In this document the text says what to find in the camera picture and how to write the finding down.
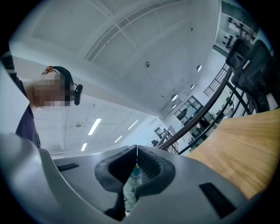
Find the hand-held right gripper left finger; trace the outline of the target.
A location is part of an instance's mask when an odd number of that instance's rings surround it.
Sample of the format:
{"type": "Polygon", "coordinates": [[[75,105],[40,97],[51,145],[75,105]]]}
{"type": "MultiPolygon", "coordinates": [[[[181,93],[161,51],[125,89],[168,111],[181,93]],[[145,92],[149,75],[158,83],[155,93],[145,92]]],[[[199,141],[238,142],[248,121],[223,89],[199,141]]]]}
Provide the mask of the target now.
{"type": "Polygon", "coordinates": [[[113,219],[125,217],[123,187],[137,163],[137,146],[54,160],[69,185],[113,219]]]}

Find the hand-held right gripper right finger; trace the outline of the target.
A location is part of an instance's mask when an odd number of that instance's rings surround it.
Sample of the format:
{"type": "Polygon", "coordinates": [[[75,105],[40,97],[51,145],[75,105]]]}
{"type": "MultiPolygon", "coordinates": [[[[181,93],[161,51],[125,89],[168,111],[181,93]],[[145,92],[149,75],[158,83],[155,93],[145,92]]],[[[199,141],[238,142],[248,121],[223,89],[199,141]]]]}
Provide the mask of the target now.
{"type": "Polygon", "coordinates": [[[138,147],[142,184],[129,220],[233,219],[247,199],[205,164],[181,155],[138,147]]]}

